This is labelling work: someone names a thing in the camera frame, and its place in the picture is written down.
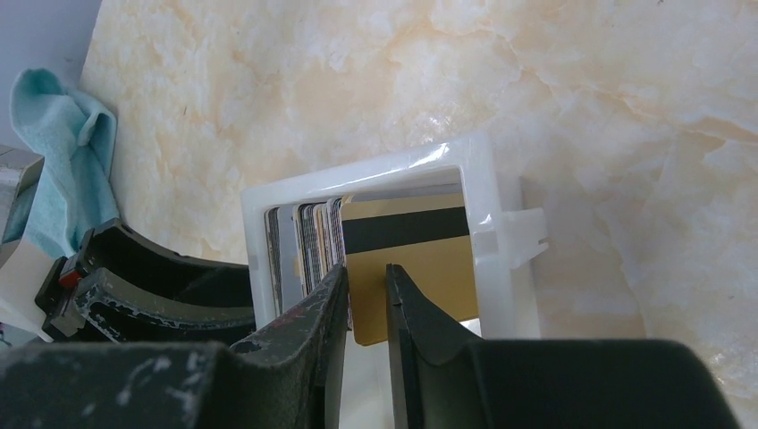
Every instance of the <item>black machine part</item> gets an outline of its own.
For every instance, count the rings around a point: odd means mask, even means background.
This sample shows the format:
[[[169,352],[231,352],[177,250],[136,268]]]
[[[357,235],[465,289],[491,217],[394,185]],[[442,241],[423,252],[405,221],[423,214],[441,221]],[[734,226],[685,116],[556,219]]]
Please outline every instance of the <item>black machine part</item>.
[[[673,341],[485,341],[387,266],[395,426],[736,428],[708,369]]]
[[[0,354],[0,427],[336,428],[347,276],[231,349],[219,342],[32,345]]]
[[[184,257],[113,219],[55,261],[36,297],[56,341],[221,341],[256,330],[246,265]]]

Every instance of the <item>red component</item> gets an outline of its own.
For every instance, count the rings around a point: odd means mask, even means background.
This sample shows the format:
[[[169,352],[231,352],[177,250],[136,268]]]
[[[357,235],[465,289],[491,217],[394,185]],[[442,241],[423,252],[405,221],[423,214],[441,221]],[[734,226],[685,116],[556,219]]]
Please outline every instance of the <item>red component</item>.
[[[81,280],[81,274],[76,270],[71,270],[68,273],[62,273],[58,282],[61,283],[64,289],[75,289],[76,285]]]

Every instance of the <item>card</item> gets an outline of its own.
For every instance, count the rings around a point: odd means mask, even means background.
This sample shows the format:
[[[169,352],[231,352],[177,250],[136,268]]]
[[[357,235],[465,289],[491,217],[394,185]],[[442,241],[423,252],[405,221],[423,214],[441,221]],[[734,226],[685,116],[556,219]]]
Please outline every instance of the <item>card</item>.
[[[358,344],[387,339],[387,264],[402,265],[424,295],[456,320],[478,316],[473,253],[461,193],[345,199],[341,228]]]

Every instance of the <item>black magnetic stripe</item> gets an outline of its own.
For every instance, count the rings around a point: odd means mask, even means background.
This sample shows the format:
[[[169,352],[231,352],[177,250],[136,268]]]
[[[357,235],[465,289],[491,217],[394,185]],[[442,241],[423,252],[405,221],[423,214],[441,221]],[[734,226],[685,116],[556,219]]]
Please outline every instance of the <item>black magnetic stripe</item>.
[[[467,235],[465,207],[342,221],[347,255]]]

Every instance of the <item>marble surface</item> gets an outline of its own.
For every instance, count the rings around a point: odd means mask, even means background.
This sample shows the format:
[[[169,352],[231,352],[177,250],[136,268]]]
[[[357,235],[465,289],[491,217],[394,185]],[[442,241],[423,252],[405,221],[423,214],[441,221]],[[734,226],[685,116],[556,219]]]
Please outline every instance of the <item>marble surface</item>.
[[[126,221],[245,262],[240,191],[486,130],[546,337],[683,341],[758,425],[758,2],[104,0]]]

